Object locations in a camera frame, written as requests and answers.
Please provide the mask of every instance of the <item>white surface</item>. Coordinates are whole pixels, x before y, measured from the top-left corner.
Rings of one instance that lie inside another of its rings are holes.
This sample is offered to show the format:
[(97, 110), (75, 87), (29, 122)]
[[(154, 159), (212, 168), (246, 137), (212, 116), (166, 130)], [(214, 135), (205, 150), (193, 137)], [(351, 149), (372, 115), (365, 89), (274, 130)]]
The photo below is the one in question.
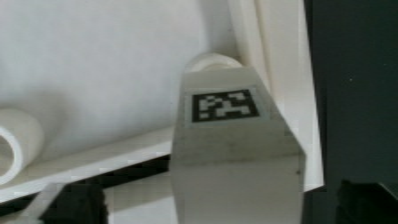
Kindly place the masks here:
[(228, 56), (209, 53), (202, 54), (191, 61), (186, 69), (187, 72), (209, 71), (226, 68), (241, 68), (241, 62)]
[(170, 173), (106, 190), (109, 223), (178, 224)]
[(54, 182), (72, 183), (171, 154), (175, 128), (166, 128), (111, 145), (29, 166), (0, 186), (0, 203), (40, 192)]
[(267, 89), (273, 93), (257, 0), (230, 0), (230, 11), (241, 61), (244, 66), (257, 68)]
[(244, 66), (255, 66), (308, 155), (306, 190), (324, 186), (321, 128), (303, 0), (232, 0)]
[[(196, 102), (187, 98), (239, 88), (255, 89), (266, 113), (223, 124), (187, 121)], [(180, 223), (301, 223), (306, 156), (255, 69), (186, 75), (171, 159)]]
[(36, 118), (15, 109), (0, 110), (0, 185), (17, 177), (43, 148), (45, 133)]
[(228, 0), (3, 0), (0, 107), (43, 124), (38, 162), (173, 125), (205, 52), (239, 56)]

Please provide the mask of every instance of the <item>white wall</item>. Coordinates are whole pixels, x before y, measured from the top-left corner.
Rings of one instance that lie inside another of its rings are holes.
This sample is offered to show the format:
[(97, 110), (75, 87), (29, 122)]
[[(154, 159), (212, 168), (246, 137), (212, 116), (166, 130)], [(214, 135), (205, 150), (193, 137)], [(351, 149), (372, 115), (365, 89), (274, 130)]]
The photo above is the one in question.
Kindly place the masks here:
[(0, 108), (42, 121), (42, 161), (173, 124), (210, 51), (239, 56), (226, 0), (3, 0)]

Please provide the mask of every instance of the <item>white cup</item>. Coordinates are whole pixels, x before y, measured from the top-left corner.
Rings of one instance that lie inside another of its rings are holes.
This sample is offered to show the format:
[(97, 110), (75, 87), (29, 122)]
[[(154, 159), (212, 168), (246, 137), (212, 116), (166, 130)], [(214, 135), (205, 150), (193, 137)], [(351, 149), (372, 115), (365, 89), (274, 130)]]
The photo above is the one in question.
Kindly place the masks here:
[(0, 110), (0, 185), (33, 163), (43, 148), (45, 132), (38, 119), (17, 109)]

